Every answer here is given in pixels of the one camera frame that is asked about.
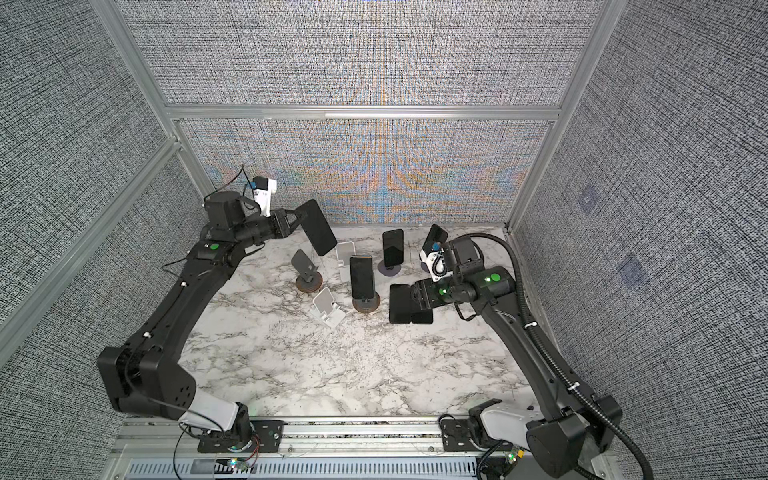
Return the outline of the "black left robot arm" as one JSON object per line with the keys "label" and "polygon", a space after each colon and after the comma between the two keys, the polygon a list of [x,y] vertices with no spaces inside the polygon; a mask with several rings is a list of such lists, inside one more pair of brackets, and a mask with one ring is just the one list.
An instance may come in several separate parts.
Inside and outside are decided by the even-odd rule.
{"label": "black left robot arm", "polygon": [[307,213],[297,208],[263,215],[257,202],[234,191],[211,194],[204,208],[206,228],[166,297],[121,346],[100,353],[97,367],[116,411],[176,420],[222,448],[242,451],[253,438],[247,407],[200,390],[179,358],[210,300],[242,260],[268,240],[289,237]]}

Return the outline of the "wooden round stand left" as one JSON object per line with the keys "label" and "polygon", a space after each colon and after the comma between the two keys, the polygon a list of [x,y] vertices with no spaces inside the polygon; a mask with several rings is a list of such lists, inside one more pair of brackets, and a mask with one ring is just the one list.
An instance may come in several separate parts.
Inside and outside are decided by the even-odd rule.
{"label": "wooden round stand left", "polygon": [[291,258],[291,265],[297,272],[295,285],[299,291],[313,293],[322,287],[323,277],[321,273],[302,249],[295,252]]}

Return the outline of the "wooden round stand centre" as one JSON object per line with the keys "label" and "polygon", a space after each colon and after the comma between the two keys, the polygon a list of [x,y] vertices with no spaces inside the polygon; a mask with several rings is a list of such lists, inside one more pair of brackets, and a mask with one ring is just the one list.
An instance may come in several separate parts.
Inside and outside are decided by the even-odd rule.
{"label": "wooden round stand centre", "polygon": [[381,298],[378,293],[375,293],[372,298],[367,299],[352,299],[353,308],[363,314],[369,314],[376,311],[381,303]]}

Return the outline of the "wooden round stand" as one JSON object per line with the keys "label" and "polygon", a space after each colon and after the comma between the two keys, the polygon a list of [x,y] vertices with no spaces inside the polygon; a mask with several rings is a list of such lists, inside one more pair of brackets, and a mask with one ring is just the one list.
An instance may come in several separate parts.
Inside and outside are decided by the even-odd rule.
{"label": "wooden round stand", "polygon": [[297,272],[295,285],[299,291],[313,293],[322,287],[323,277],[321,273],[302,249],[295,252],[291,258],[291,265]]}
{"label": "wooden round stand", "polygon": [[378,293],[375,293],[372,298],[367,299],[352,299],[353,308],[363,314],[369,314],[376,311],[381,303],[381,298]]}

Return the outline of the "aluminium front rail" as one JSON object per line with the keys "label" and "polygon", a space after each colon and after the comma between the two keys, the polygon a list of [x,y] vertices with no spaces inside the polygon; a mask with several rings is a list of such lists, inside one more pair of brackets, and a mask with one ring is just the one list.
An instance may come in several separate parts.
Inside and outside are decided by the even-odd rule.
{"label": "aluminium front rail", "polygon": [[[277,453],[198,453],[176,422],[124,421],[104,479],[473,479],[484,452],[443,450],[440,416],[256,417],[286,423]],[[533,456],[503,446],[492,479],[544,479]]]}

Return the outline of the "white stand back centre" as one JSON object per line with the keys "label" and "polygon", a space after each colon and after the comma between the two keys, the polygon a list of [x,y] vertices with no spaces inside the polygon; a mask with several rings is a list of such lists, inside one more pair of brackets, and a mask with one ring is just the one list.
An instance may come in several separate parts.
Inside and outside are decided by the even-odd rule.
{"label": "white stand back centre", "polygon": [[349,282],[351,276],[350,259],[356,255],[356,247],[353,241],[344,241],[336,245],[337,266],[339,278],[342,282]]}

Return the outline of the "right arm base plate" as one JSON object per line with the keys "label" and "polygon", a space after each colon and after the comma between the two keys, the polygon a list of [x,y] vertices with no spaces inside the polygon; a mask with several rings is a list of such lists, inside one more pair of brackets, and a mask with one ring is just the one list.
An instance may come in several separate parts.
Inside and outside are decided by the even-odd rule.
{"label": "right arm base plate", "polygon": [[437,419],[441,431],[443,450],[449,453],[479,452],[480,448],[473,442],[466,419],[457,419],[453,415],[441,415]]}

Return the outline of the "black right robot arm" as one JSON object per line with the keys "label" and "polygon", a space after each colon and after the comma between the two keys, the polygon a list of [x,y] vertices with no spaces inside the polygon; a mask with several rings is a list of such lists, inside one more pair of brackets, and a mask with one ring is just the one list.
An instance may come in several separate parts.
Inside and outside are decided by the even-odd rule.
{"label": "black right robot arm", "polygon": [[484,463],[489,457],[515,446],[530,452],[552,478],[574,472],[593,479],[595,473],[583,465],[590,458],[583,449],[589,441],[600,452],[611,445],[621,408],[610,396],[595,397],[542,332],[528,309],[518,260],[511,260],[511,268],[486,266],[475,244],[478,237],[427,241],[421,257],[431,276],[410,288],[421,312],[470,305],[509,350],[538,402],[535,413],[499,399],[470,410],[468,435],[484,452],[477,475],[488,477]]}

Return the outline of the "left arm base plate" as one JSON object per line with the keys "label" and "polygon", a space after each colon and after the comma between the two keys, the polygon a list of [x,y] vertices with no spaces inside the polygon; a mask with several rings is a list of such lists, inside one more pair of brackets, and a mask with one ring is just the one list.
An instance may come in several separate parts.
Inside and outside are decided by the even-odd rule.
{"label": "left arm base plate", "polygon": [[250,428],[198,434],[198,453],[277,453],[286,423],[282,420],[251,420]]}

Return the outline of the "white folding stand front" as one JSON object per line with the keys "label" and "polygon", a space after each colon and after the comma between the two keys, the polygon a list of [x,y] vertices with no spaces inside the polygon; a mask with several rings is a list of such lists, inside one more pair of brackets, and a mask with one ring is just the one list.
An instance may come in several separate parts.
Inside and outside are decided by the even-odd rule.
{"label": "white folding stand front", "polygon": [[310,314],[331,329],[336,328],[346,317],[328,287],[323,288],[313,298]]}

